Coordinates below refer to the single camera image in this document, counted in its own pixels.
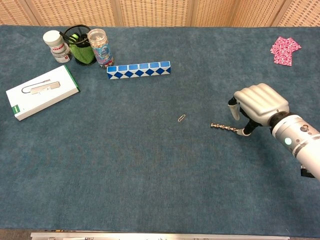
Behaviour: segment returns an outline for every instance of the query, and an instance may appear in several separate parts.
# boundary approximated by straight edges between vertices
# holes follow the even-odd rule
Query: label on jar
[[[109,65],[112,63],[112,53],[108,43],[101,47],[92,47],[92,50],[98,64]]]
[[[56,60],[58,63],[61,63],[61,64],[67,63],[67,62],[70,61],[70,57],[69,57],[68,55],[62,56],[62,57],[56,57],[56,56],[55,56],[54,58],[55,58],[55,60]]]
[[[50,47],[53,53],[61,53],[66,50],[66,46],[62,43],[60,46],[51,46]]]

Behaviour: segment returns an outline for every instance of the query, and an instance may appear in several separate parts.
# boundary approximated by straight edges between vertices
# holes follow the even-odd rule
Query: white box
[[[21,121],[79,91],[67,66],[63,65],[7,90],[6,95],[14,116]]]

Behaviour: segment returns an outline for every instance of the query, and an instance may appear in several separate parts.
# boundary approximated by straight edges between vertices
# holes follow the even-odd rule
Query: pink cloth
[[[279,36],[272,45],[270,52],[274,54],[273,62],[286,66],[292,66],[292,53],[301,49],[301,46],[292,37]]]

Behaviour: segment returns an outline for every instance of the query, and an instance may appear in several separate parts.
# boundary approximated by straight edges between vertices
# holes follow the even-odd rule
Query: green light
[[[292,144],[292,140],[291,140],[291,138],[289,138],[289,137],[286,137],[286,138],[284,139],[284,142],[285,142],[285,144],[287,144],[287,145],[291,145],[291,144]]]

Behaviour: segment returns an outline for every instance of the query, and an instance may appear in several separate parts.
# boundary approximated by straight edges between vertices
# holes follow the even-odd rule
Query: wooden panel
[[[23,0],[0,0],[0,24],[39,25]]]
[[[232,27],[269,27],[284,0],[239,0]]]
[[[229,25],[235,0],[196,0],[191,25],[225,27]]]
[[[44,26],[115,26],[111,0],[26,0]]]
[[[277,13],[276,17],[274,18],[273,23],[271,24],[272,27],[278,26],[279,22],[281,21],[282,17],[286,13],[289,5],[291,4],[292,0],[284,0],[283,5],[281,6],[280,11]]]
[[[320,0],[293,0],[278,26],[320,26]]]
[[[120,0],[125,27],[188,26],[189,0]]]

